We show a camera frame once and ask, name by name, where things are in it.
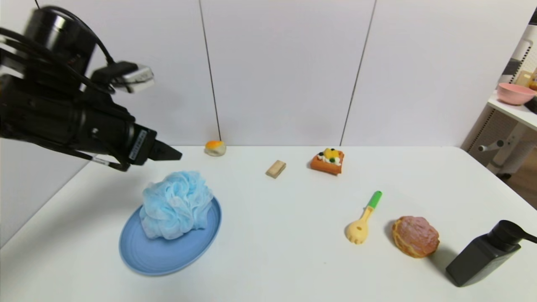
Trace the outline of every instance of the black cable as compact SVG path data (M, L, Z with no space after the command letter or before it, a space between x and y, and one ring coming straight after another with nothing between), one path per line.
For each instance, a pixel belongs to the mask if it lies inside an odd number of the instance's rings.
M91 87L91 88L93 88L95 90L98 90L100 92L104 92L106 94L114 94L115 90L112 87L108 86L107 88L103 88L103 87L98 86L97 84L93 83L90 79L88 79L87 77L79 74L76 70L72 69L69 65L67 65L66 63L64 63L60 59L58 59L45 46L43 46L43 45L31 40L30 38L25 37L25 36L23 36L23 35L21 35L19 33L16 33L14 31L7 30L7 29L2 28L2 27L0 27L0 34L6 36L8 38L17 40L17 41L19 41L19 42L21 42L23 44L22 47L21 47L21 44L19 44L19 43L13 42L12 40L6 40L4 42L6 45L11 46L11 47L13 47L15 49L21 50L23 52L27 51L27 48L25 48L24 46L29 47L33 52L35 52L38 55L44 57L48 61L50 61L50 62L54 63L55 65L57 65L58 67L62 68L70 76L72 76L75 79L79 80L80 82L82 82L87 87Z
M53 5L43 6L42 8L40 8L40 10L60 12L60 13L62 13L64 15L68 16L69 18L73 19L73 21L77 22L79 25L81 25L82 28L86 29L89 33L91 33L93 35L93 37L95 37L95 39L97 41L97 45L103 51L104 56L106 57L106 62L108 64L113 64L114 63L114 59L112 58L112 56L108 52L108 49L106 49L106 47L104 46L103 42L101 42L101 40L93 32L93 30L91 30L91 28L86 23L84 23L84 21L82 21L82 19L78 18L74 13L72 13L72 12L66 10L66 9L63 9L61 7L53 6Z

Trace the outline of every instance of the green handle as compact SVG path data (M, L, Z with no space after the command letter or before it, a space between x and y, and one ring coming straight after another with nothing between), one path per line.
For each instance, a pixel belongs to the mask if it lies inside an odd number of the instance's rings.
M379 203L380 198L382 197L382 192L377 191L375 194L373 194L373 197L371 197L371 200L367 204L367 206L370 206L372 208L376 208L376 204Z

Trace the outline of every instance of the pink bowl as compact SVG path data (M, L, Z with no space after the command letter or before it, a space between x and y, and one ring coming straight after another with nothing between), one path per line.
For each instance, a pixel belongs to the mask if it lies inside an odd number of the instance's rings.
M498 99L511 105L523 105L535 96L535 91L530 88L509 84L499 83Z

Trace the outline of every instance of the white shelf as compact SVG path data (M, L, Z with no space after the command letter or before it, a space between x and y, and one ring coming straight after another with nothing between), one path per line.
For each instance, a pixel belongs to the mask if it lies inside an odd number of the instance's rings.
M505 104L498 100L496 91L490 96L488 101L489 106L500 112L507 114L513 119L523 123L529 128L537 131L537 114L531 112L526 106L513 106Z

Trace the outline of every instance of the white wall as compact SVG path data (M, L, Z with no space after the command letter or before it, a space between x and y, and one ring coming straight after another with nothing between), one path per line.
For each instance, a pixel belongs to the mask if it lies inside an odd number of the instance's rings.
M461 145L536 6L378 0L343 145Z
M202 0L222 139L339 145L374 0Z
M155 86L136 95L118 91L113 98L128 108L139 124L156 130L159 140L172 145L201 145L219 138L198 0L39 3L62 6L81 17L117 61L152 67ZM33 0L2 0L2 26L22 32L34 8ZM89 70L105 64L99 49L94 54ZM0 161L0 245L86 164L10 140L2 142Z

